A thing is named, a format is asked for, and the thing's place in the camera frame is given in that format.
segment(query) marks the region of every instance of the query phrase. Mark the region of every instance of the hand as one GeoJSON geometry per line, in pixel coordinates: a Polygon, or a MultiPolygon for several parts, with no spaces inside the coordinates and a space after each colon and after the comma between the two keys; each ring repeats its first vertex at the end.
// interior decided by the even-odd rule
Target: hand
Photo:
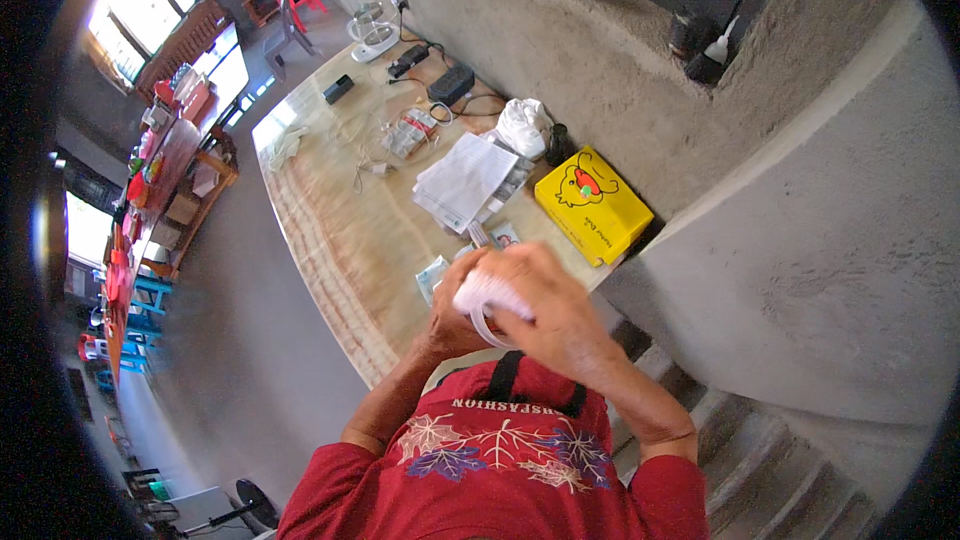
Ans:
{"type": "Polygon", "coordinates": [[[490,348],[490,344],[476,332],[470,318],[453,307],[453,295],[457,294],[467,274],[487,253],[487,249],[482,248],[454,260],[434,290],[430,324],[426,333],[416,339],[414,347],[438,362],[490,348]]]}
{"type": "Polygon", "coordinates": [[[514,244],[487,253],[476,267],[509,282],[530,305],[532,322],[510,310],[493,310],[496,325],[529,357],[590,387],[610,366],[627,362],[597,318],[587,290],[544,244],[514,244]]]}

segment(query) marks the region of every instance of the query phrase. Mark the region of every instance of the staircase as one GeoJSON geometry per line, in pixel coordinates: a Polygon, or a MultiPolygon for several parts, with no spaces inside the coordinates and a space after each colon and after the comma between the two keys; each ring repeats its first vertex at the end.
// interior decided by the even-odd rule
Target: staircase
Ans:
{"type": "MultiPolygon", "coordinates": [[[[873,502],[762,404],[703,387],[602,297],[594,304],[634,365],[690,411],[706,475],[706,516],[718,540],[858,540],[880,522],[873,502]]],[[[613,465],[627,485],[640,446],[607,404],[613,465]]]]}

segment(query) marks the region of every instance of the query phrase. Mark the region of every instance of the cartoon chick drawing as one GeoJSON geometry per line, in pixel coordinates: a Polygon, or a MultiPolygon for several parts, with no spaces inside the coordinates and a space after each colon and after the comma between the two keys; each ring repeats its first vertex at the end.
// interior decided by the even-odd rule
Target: cartoon chick drawing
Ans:
{"type": "Polygon", "coordinates": [[[573,207],[596,204],[604,195],[612,195],[620,190],[617,180],[607,180],[593,167],[594,155],[582,152],[577,164],[571,164],[563,174],[556,197],[559,204],[573,207]]]}

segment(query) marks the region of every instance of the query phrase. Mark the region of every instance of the black charger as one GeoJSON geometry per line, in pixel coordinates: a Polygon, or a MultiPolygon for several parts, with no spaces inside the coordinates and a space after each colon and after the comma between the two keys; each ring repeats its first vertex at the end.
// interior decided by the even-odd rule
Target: black charger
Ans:
{"type": "Polygon", "coordinates": [[[354,88],[354,80],[349,75],[343,75],[333,82],[332,86],[323,91],[323,98],[326,99],[326,104],[333,104],[340,101],[342,96],[351,88],[354,88]]]}

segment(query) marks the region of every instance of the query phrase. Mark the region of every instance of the concrete step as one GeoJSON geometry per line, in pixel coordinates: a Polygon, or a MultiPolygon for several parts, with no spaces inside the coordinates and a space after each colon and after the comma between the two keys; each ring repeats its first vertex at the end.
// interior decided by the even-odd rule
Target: concrete step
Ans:
{"type": "MultiPolygon", "coordinates": [[[[857,488],[844,475],[827,464],[806,495],[767,537],[771,540],[832,537],[825,534],[839,524],[838,520],[857,493],[857,488]]],[[[854,535],[846,540],[856,540],[856,537],[854,535]]]]}
{"type": "Polygon", "coordinates": [[[818,456],[816,460],[810,464],[806,474],[799,481],[796,488],[794,488],[793,494],[790,498],[787,498],[780,509],[774,513],[773,517],[765,522],[762,528],[752,536],[753,540],[767,540],[784,524],[786,518],[790,516],[790,513],[797,509],[797,506],[803,500],[808,498],[810,489],[816,484],[817,480],[820,479],[827,464],[827,460],[823,458],[822,455],[818,456]]]}
{"type": "MultiPolygon", "coordinates": [[[[677,367],[670,355],[657,344],[651,345],[644,351],[633,365],[674,395],[679,393],[690,379],[680,367],[677,367]]],[[[613,454],[616,455],[634,435],[610,401],[606,402],[606,414],[609,416],[609,427],[613,437],[613,454]]]]}
{"type": "Polygon", "coordinates": [[[833,525],[817,538],[858,540],[870,534],[876,526],[877,508],[874,502],[863,493],[854,492],[833,525]]]}
{"type": "Polygon", "coordinates": [[[720,540],[764,538],[807,496],[826,460],[806,442],[794,440],[781,458],[768,458],[753,480],[715,518],[714,537],[720,540]]]}
{"type": "Polygon", "coordinates": [[[706,390],[690,410],[690,418],[697,428],[697,456],[701,463],[713,460],[747,414],[750,414],[749,401],[722,390],[706,390]]]}
{"type": "Polygon", "coordinates": [[[745,507],[738,495],[765,465],[789,449],[792,440],[783,421],[754,411],[714,459],[702,465],[707,483],[706,517],[712,531],[723,530],[745,507]]]}
{"type": "MultiPolygon", "coordinates": [[[[740,420],[750,413],[750,408],[747,401],[721,390],[703,386],[697,386],[694,390],[690,394],[699,395],[699,400],[693,405],[690,417],[697,427],[699,461],[703,463],[709,461],[715,453],[714,446],[722,445],[730,439],[740,420]]],[[[616,411],[612,407],[610,409],[616,416],[616,411]]],[[[611,417],[611,425],[614,423],[613,419],[614,417],[611,417]]],[[[618,416],[616,423],[622,423],[618,416]]],[[[621,435],[625,439],[618,443],[618,439],[614,438],[613,465],[623,486],[627,486],[640,463],[640,444],[630,430],[625,428],[626,424],[622,425],[624,428],[621,429],[621,435]]]]}

